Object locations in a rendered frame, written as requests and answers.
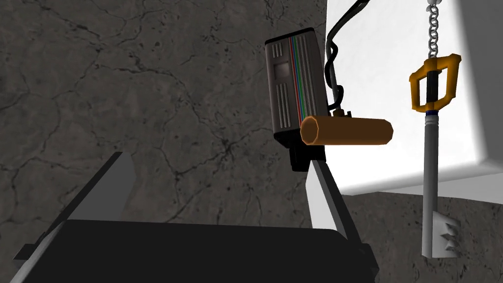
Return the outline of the brown cylinder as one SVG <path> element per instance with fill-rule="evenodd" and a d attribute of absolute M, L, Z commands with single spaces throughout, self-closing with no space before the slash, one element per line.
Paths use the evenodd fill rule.
<path fill-rule="evenodd" d="M 384 145 L 393 137 L 384 119 L 308 116 L 300 127 L 306 145 Z"/>

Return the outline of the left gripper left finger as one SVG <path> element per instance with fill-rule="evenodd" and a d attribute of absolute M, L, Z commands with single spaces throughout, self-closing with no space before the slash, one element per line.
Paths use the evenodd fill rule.
<path fill-rule="evenodd" d="M 132 157 L 115 152 L 35 242 L 66 220 L 119 221 L 137 176 Z"/>

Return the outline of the grey box with coloured stripes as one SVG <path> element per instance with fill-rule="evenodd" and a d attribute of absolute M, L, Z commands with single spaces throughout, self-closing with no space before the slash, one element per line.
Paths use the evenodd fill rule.
<path fill-rule="evenodd" d="M 306 145 L 300 127 L 308 116 L 328 115 L 323 60 L 314 28 L 265 41 L 273 137 L 289 149 L 293 171 L 326 160 L 324 146 Z"/>

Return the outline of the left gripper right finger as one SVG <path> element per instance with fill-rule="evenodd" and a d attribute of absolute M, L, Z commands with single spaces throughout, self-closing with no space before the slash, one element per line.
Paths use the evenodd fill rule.
<path fill-rule="evenodd" d="M 336 230 L 351 243 L 361 243 L 349 209 L 326 162 L 310 162 L 306 193 L 313 228 Z"/>

